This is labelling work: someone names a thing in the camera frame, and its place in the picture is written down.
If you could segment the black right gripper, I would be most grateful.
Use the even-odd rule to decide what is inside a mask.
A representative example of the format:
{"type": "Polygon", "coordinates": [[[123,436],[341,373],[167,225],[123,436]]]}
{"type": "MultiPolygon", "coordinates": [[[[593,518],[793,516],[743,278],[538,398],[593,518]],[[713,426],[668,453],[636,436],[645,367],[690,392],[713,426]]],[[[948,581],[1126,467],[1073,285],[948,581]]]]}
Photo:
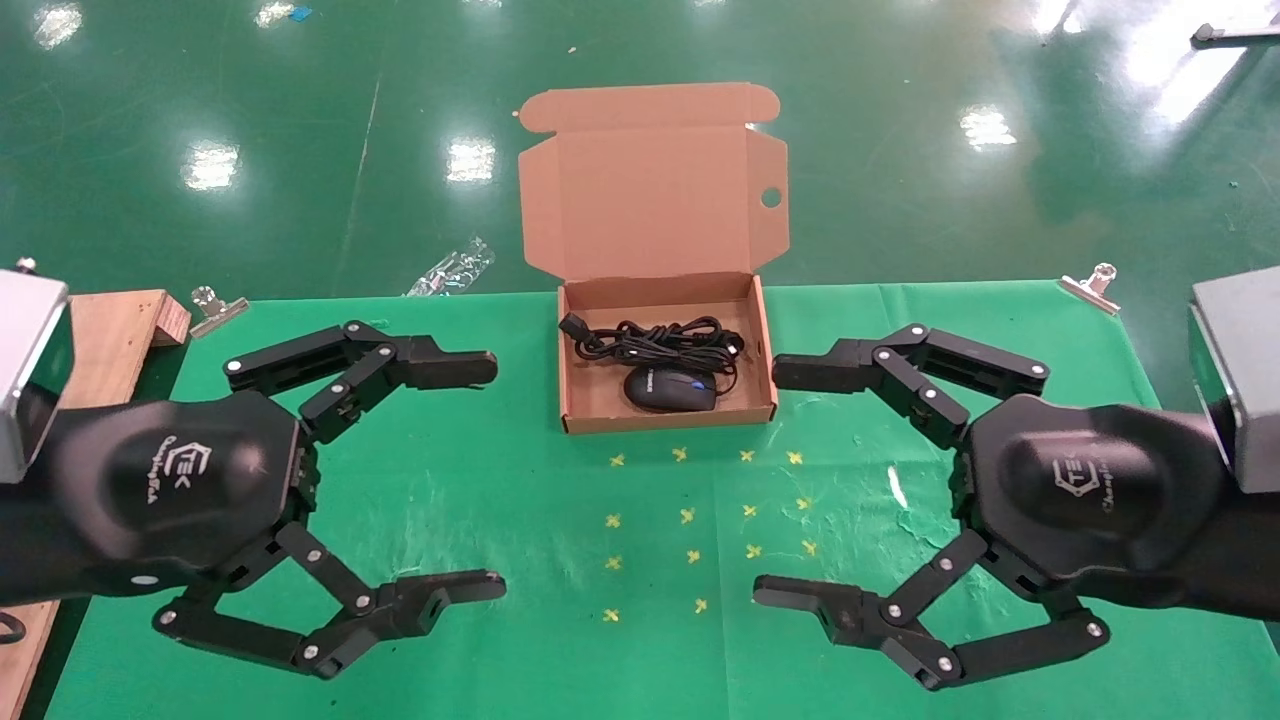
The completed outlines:
{"type": "Polygon", "coordinates": [[[1070,662],[1110,641],[1078,597],[1277,619],[1277,496],[1247,493],[1201,413],[1068,407],[1016,395],[974,420],[950,479],[965,529],[887,596],[759,575],[754,602],[809,612],[925,691],[1070,662]],[[947,646],[920,618],[980,565],[1047,621],[947,646]]]}

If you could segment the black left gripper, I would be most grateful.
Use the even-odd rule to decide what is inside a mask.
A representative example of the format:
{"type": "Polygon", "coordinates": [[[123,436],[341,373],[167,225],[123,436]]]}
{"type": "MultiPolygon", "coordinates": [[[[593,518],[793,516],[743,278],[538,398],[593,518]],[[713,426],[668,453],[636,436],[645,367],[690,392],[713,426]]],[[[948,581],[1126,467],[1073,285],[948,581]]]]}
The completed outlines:
{"type": "Polygon", "coordinates": [[[316,465],[300,421],[252,391],[60,413],[26,478],[3,487],[3,605],[187,587],[155,614],[160,634],[330,680],[381,642],[428,635],[452,605],[506,594],[486,569],[367,585],[301,524],[316,465]],[[283,559],[339,603],[324,626],[302,634],[218,611],[283,559]]]}

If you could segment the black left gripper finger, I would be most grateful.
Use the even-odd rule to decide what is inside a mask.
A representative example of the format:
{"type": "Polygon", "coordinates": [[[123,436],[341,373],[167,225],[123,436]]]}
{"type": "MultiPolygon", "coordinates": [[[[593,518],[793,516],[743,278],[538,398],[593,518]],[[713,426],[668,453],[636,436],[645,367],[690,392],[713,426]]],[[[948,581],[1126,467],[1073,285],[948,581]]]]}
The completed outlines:
{"type": "Polygon", "coordinates": [[[498,374],[489,351],[448,352],[429,334],[387,334],[362,322],[315,331],[224,365],[230,391],[274,396],[325,380],[300,406],[315,443],[328,445],[393,391],[480,389],[498,374]]]}

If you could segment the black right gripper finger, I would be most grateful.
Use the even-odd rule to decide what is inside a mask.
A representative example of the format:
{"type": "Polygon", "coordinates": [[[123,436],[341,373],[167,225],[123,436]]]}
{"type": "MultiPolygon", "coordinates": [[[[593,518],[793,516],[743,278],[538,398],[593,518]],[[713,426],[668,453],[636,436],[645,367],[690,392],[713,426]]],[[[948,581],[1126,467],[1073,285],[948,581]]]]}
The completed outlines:
{"type": "Polygon", "coordinates": [[[872,392],[941,450],[961,443],[970,413],[937,380],[1007,400],[1042,395],[1048,378],[1039,360],[922,324],[881,340],[837,340],[822,355],[778,354],[772,363],[777,388],[872,392]]]}

